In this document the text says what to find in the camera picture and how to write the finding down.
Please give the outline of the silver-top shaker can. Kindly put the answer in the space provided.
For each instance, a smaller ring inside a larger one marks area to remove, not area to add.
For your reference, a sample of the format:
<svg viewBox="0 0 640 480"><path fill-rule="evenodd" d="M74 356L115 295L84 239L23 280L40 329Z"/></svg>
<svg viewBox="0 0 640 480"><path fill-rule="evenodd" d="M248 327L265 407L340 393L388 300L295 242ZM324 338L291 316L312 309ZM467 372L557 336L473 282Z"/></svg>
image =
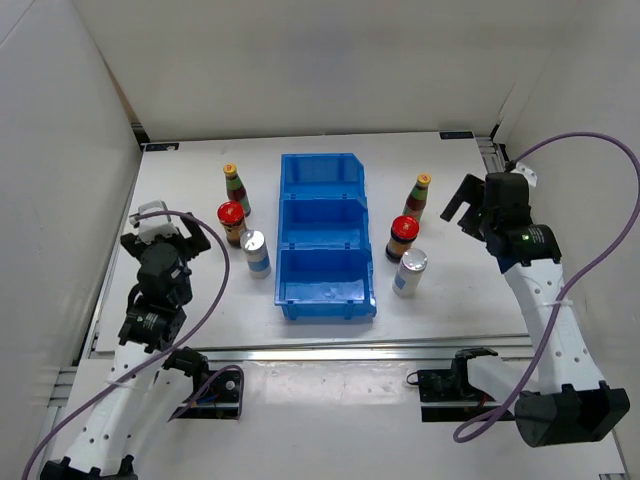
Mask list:
<svg viewBox="0 0 640 480"><path fill-rule="evenodd" d="M246 230L241 236L240 245L251 276L256 279L268 277L271 263L264 234L259 230Z"/></svg>
<svg viewBox="0 0 640 480"><path fill-rule="evenodd" d="M411 248L403 253L398 263L392 289L400 297L415 294L428 264L428 257L424 251Z"/></svg>

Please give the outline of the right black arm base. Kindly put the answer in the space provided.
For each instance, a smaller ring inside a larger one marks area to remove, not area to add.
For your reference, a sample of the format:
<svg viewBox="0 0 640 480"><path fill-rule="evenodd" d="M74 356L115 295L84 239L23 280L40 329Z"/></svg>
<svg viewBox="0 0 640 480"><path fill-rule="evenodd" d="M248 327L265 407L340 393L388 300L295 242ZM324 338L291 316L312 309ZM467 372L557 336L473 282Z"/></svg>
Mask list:
<svg viewBox="0 0 640 480"><path fill-rule="evenodd" d="M422 369L406 376L417 387L423 423L465 422L489 412L493 397L468 381L467 363L476 357L497 357L490 348L466 348L456 352L447 369Z"/></svg>

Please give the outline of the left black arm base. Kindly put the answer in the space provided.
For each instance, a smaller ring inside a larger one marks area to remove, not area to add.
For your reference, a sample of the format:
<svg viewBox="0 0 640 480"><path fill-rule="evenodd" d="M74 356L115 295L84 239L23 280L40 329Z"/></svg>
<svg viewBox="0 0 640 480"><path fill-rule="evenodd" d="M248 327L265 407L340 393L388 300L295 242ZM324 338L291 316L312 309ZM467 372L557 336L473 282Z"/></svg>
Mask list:
<svg viewBox="0 0 640 480"><path fill-rule="evenodd" d="M170 417L193 420L239 420L243 410L244 370L238 365L205 373L203 380Z"/></svg>

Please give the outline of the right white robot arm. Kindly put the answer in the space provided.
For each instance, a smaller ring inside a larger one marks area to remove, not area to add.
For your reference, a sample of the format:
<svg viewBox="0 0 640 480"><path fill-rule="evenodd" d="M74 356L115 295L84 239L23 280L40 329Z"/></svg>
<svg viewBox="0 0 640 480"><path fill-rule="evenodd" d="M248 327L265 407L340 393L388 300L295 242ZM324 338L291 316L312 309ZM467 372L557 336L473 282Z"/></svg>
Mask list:
<svg viewBox="0 0 640 480"><path fill-rule="evenodd" d="M567 297L561 252L552 230L531 218L529 184L517 173L468 174L441 217L452 219L485 243L513 291L534 348L523 373L489 349L456 353L449 387L460 399L482 392L499 402L483 413L481 427L454 433L464 443L511 413L524 442L533 447L598 442L629 412L623 388L610 387L590 356Z"/></svg>

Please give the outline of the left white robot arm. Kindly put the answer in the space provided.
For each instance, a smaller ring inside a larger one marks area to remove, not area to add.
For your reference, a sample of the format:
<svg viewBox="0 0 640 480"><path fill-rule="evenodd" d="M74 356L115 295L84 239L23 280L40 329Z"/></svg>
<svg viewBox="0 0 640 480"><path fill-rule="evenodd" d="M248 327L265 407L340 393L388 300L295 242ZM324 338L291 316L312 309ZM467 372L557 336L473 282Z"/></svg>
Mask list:
<svg viewBox="0 0 640 480"><path fill-rule="evenodd" d="M89 416L67 452L43 467L43 479L116 479L133 475L127 452L130 430L166 356L180 345L185 306L193 298L189 261L210 249L201 222L191 213L172 223L162 202L139 208L131 222L137 231L121 244L139 263L127 301L118 346L103 390L84 405Z"/></svg>

